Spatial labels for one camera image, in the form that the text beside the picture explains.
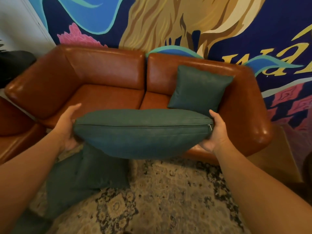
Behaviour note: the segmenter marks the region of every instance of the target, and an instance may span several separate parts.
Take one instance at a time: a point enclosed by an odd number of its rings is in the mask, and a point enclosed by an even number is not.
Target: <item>white wall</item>
[[[5,49],[29,51],[36,57],[55,47],[28,0],[0,0],[0,39]]]

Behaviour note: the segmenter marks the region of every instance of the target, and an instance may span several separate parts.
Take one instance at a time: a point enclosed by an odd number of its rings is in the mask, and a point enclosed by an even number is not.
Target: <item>teal leather pillow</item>
[[[99,189],[74,189],[82,151],[56,163],[46,181],[48,209],[46,217],[54,219],[72,205],[98,193]]]
[[[209,110],[218,111],[225,88],[232,81],[232,76],[180,65],[177,68],[177,87],[168,108],[191,110],[211,117]]]
[[[111,157],[85,143],[74,188],[129,188],[129,161]]]
[[[211,118],[188,110],[100,110],[76,119],[74,132],[113,157],[163,159],[197,145],[212,125]]]
[[[10,234],[45,234],[52,226],[52,220],[38,216],[26,209],[17,220]]]

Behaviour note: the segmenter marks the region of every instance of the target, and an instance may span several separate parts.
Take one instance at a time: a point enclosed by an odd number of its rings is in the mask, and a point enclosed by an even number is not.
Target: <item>couch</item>
[[[101,47],[59,45],[5,88],[15,104],[53,128],[69,105],[82,103],[73,115],[103,109],[167,108],[176,86],[178,65],[232,75],[219,107],[228,135],[249,156],[272,140],[267,111],[251,69],[246,66],[176,55]],[[198,145],[187,158],[218,164]]]
[[[28,149],[45,135],[45,127],[0,97],[0,165]]]

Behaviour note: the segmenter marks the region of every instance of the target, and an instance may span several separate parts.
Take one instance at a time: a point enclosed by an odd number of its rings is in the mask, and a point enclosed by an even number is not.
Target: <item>brown leather couch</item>
[[[12,159],[45,136],[45,127],[0,97],[0,164]]]
[[[59,45],[40,58],[5,89],[21,108],[53,128],[69,105],[82,103],[74,114],[102,109],[167,108],[176,86],[178,65],[232,75],[219,112],[239,151],[249,156],[272,140],[272,128],[251,69],[197,58],[152,53],[145,70],[145,54],[112,48]],[[218,164],[199,146],[185,157]]]

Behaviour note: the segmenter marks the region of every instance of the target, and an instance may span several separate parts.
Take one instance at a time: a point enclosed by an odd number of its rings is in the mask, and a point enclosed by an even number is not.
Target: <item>green pillow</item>
[[[87,189],[129,188],[128,170],[128,159],[108,156],[101,150],[85,143],[74,187]]]
[[[113,157],[163,159],[197,145],[212,125],[211,118],[188,110],[100,110],[76,119],[74,132]]]
[[[46,181],[48,201],[46,217],[54,219],[72,205],[99,192],[99,190],[72,188],[81,160],[82,151],[53,166]]]
[[[51,226],[52,220],[26,209],[17,220],[11,234],[45,234]]]
[[[209,110],[218,111],[225,88],[232,80],[232,76],[180,65],[177,68],[177,87],[168,108],[191,110],[211,117]]]

